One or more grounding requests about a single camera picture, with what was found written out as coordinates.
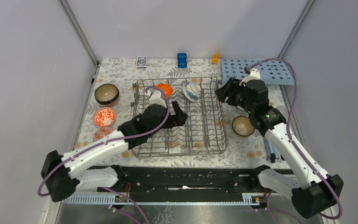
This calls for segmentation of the grey wire dish rack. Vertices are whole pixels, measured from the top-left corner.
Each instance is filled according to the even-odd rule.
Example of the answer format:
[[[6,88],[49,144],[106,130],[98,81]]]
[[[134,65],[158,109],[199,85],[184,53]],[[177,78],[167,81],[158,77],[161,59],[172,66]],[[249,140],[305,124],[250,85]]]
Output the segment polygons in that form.
[[[183,85],[197,83],[201,97],[191,102],[185,97]],[[168,84],[173,88],[170,102],[176,101],[188,115],[182,126],[161,129],[148,141],[132,149],[136,157],[188,156],[200,154],[222,154],[228,147],[221,102],[215,90],[221,81],[217,77],[185,77],[164,79],[140,79],[133,83],[133,116],[141,114],[149,105],[146,88],[157,84]]]

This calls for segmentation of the orange bowl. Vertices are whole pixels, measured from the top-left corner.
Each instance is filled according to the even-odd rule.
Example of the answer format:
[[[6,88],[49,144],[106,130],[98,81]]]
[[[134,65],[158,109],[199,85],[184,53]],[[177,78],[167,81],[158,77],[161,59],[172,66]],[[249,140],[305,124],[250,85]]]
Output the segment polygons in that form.
[[[173,88],[168,84],[159,83],[156,87],[162,89],[167,97],[170,97],[173,94]]]

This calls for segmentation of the dark brown patterned bowl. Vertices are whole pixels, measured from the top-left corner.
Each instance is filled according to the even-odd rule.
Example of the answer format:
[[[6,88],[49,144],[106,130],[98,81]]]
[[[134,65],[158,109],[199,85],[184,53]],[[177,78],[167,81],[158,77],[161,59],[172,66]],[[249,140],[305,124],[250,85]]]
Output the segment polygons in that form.
[[[238,116],[234,118],[232,121],[232,129],[236,134],[243,137],[250,136],[255,131],[250,119],[246,116]]]

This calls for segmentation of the red and white bowl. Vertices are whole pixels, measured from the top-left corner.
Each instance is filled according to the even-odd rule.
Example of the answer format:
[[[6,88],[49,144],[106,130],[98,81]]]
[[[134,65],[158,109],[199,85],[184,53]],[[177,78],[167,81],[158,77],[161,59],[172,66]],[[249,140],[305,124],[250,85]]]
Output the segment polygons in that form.
[[[110,107],[97,110],[93,116],[93,122],[99,127],[108,127],[116,122],[116,112]]]

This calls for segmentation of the brown glazed bowl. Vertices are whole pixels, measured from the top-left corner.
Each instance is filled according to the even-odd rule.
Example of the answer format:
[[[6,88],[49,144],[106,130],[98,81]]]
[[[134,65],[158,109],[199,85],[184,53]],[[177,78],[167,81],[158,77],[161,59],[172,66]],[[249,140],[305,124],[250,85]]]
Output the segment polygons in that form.
[[[103,84],[94,92],[96,102],[102,105],[109,105],[119,98],[120,91],[113,84]]]

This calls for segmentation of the blue zigzag patterned bowl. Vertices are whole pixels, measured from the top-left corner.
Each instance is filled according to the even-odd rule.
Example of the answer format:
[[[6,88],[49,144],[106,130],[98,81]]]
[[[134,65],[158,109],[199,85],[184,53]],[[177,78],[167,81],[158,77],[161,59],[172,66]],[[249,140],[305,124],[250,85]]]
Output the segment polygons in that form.
[[[112,127],[101,127],[99,128],[93,136],[93,141],[96,142],[104,137],[106,137],[107,135],[111,134],[114,131],[114,128]]]

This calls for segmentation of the pale green bowl back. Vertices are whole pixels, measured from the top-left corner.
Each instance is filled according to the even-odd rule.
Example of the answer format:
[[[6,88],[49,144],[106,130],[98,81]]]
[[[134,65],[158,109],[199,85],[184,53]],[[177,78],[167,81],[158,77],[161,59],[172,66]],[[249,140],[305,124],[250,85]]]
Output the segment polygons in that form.
[[[247,110],[245,110],[244,108],[242,108],[241,106],[236,106],[236,109],[238,109],[241,112],[248,112]]]

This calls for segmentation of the blue floral white bowl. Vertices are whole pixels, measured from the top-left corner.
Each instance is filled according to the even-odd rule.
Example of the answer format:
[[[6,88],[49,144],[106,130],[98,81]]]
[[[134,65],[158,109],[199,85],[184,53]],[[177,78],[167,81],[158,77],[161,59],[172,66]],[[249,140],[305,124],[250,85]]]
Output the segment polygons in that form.
[[[201,86],[194,82],[186,82],[183,84],[182,91],[185,97],[191,102],[197,102],[202,94]]]

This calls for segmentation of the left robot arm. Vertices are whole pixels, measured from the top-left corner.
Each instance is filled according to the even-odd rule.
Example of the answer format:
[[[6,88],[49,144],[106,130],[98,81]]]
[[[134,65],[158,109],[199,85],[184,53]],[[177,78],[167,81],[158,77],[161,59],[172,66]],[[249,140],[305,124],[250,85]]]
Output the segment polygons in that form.
[[[124,122],[108,136],[73,152],[50,152],[42,167],[38,195],[60,202],[81,189],[110,187],[115,192],[122,191],[126,180],[114,169],[88,169],[107,157],[146,143],[160,129],[183,126],[188,119],[177,101],[169,101],[164,90],[148,87],[146,95],[149,106],[143,113]]]

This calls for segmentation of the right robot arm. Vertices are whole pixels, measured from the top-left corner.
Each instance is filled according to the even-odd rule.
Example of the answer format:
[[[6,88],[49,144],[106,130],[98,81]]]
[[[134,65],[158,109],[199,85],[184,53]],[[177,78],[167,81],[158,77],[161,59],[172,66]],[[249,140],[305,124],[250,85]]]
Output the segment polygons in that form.
[[[291,200],[296,211],[310,218],[337,205],[344,182],[339,175],[330,175],[310,155],[282,113],[269,104],[269,90],[257,69],[239,80],[231,77],[215,91],[218,100],[246,110],[251,125],[284,157],[295,179],[278,173],[267,165],[252,171],[250,189],[261,192],[267,188]]]

